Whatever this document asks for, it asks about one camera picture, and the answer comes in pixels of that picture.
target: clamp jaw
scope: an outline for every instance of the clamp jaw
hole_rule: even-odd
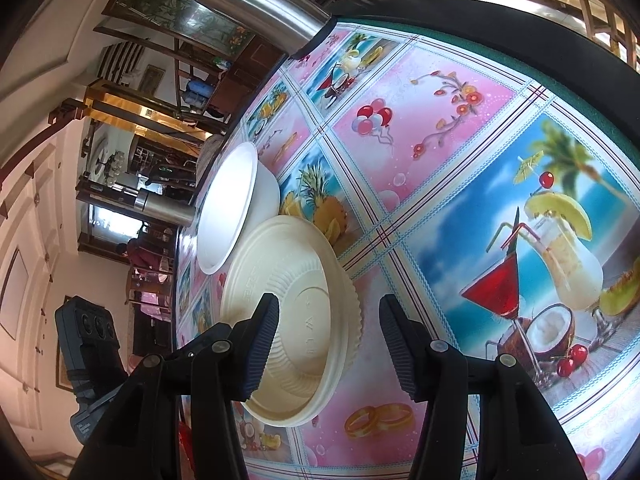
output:
[[[191,396],[197,478],[248,480],[231,401],[262,377],[279,306],[264,294],[251,319],[217,323],[166,359],[152,354],[120,386],[70,480],[180,480],[177,405]]]
[[[404,391],[428,402],[410,480],[459,480],[469,395],[480,396],[476,480],[586,480],[562,426],[524,368],[462,355],[408,319],[393,294],[380,327]]]

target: gold ring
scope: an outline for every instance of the gold ring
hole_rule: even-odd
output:
[[[378,429],[381,431],[400,428],[414,420],[414,410],[407,404],[392,402],[376,407]]]
[[[344,431],[351,438],[360,438],[368,435],[378,425],[378,414],[373,406],[364,406],[351,413],[344,421]]]

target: stainless steel cylinder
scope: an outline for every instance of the stainless steel cylinder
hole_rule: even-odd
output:
[[[335,19],[311,0],[196,0],[256,32],[294,59],[318,46]]]
[[[190,226],[196,209],[187,204],[172,200],[146,189],[138,190],[133,209],[145,215],[176,225]]]

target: martini glass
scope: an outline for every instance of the martini glass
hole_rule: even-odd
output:
[[[548,377],[543,373],[534,354],[529,338],[518,319],[520,307],[520,283],[518,281],[518,255],[515,251],[508,253],[485,272],[467,285],[460,296],[482,308],[493,312],[496,316],[508,319],[514,330],[520,334],[525,350],[533,363],[534,382],[536,386],[548,385]]]

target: cocktail glass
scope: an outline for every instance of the cocktail glass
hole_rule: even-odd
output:
[[[524,347],[533,363],[534,382],[536,386],[547,386],[550,381],[543,373],[538,359],[531,348],[529,339],[518,319],[520,306],[520,283],[518,281],[518,255],[515,251],[493,264],[473,282],[467,285],[460,296],[482,308],[493,312],[496,316],[508,319],[514,330],[520,334]]]
[[[522,231],[521,226],[527,227],[528,232]],[[503,248],[516,234],[527,240],[545,263],[560,301],[573,311],[591,312],[598,332],[590,350],[601,346],[615,333],[616,325],[600,311],[603,273],[596,256],[560,216],[542,215],[532,228],[520,224],[502,244]]]

